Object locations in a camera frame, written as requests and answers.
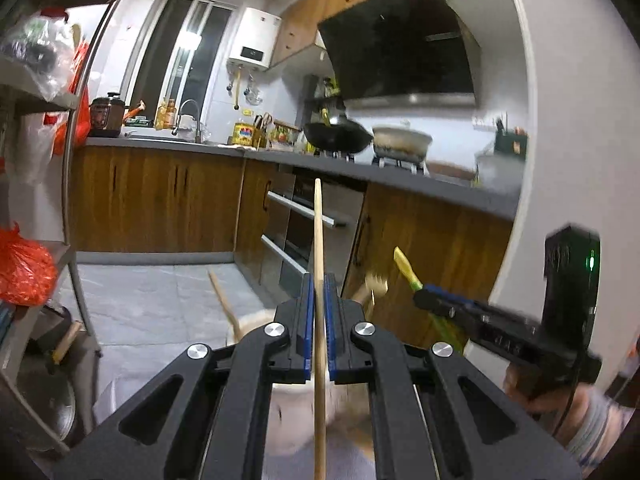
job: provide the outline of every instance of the kitchen faucet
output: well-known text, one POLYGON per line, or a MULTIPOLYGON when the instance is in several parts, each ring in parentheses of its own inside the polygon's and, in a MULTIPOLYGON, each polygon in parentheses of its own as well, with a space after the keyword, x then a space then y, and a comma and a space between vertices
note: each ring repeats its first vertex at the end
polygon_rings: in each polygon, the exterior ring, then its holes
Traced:
POLYGON ((200 107, 198 106, 198 103, 196 102, 195 99, 187 99, 185 102, 183 102, 180 105, 180 109, 178 110, 178 115, 175 121, 175 128, 174 130, 171 132, 172 135, 177 135, 178 134, 178 125, 180 124, 180 115, 182 114, 182 109, 184 108, 184 105, 187 104, 188 102, 192 102, 194 104, 194 106, 196 107, 196 110, 198 111, 198 115, 196 117, 196 144, 202 144, 202 132, 200 131, 200 107))

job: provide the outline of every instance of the window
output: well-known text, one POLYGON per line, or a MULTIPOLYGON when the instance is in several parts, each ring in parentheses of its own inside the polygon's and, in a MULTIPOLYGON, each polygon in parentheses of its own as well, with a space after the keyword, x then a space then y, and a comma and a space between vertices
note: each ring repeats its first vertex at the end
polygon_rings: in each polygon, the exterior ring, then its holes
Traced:
POLYGON ((175 99, 176 107, 194 99, 202 110, 231 12, 209 0, 165 0, 138 58, 127 102, 144 101, 148 119, 162 99, 175 99))

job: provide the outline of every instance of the bottle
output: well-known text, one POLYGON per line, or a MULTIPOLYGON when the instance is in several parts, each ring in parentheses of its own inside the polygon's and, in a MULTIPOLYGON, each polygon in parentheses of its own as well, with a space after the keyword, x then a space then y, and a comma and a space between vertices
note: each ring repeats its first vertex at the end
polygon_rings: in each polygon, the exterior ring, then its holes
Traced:
POLYGON ((162 130, 164 128, 164 116, 166 114, 166 99, 162 99, 158 111, 156 112, 156 120, 154 121, 154 128, 156 130, 162 130))
POLYGON ((164 114, 164 129, 170 130, 174 127, 175 123, 175 99, 169 99, 169 104, 166 106, 166 112, 164 114))

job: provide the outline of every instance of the dishwasher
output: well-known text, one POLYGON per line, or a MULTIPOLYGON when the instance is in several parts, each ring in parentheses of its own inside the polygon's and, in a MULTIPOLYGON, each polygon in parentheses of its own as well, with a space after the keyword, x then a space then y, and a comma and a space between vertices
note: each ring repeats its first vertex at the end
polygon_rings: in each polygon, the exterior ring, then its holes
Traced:
POLYGON ((260 284, 275 303, 298 297, 302 276, 313 269, 316 176, 322 181, 324 272, 335 275, 338 291, 342 291, 366 184, 304 170, 280 171, 266 195, 269 221, 261 238, 268 250, 260 284))

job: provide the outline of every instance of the silver screw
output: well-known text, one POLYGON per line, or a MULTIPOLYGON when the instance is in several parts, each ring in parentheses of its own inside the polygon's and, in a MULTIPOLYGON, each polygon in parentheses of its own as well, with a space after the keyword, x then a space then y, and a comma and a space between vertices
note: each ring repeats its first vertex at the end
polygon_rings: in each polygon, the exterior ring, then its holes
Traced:
POLYGON ((431 350, 438 357, 450 357, 453 354, 453 346, 444 341, 439 341, 431 347, 431 350))
POLYGON ((368 321, 361 321, 355 326, 354 330, 359 335, 371 335, 376 331, 376 327, 368 321))
POLYGON ((280 323, 269 323, 264 327, 264 333, 270 337, 278 337, 284 334, 284 325, 280 323))
POLYGON ((189 348, 187 348, 187 355, 191 359, 202 359, 208 353, 209 349, 201 343, 191 345, 189 348))

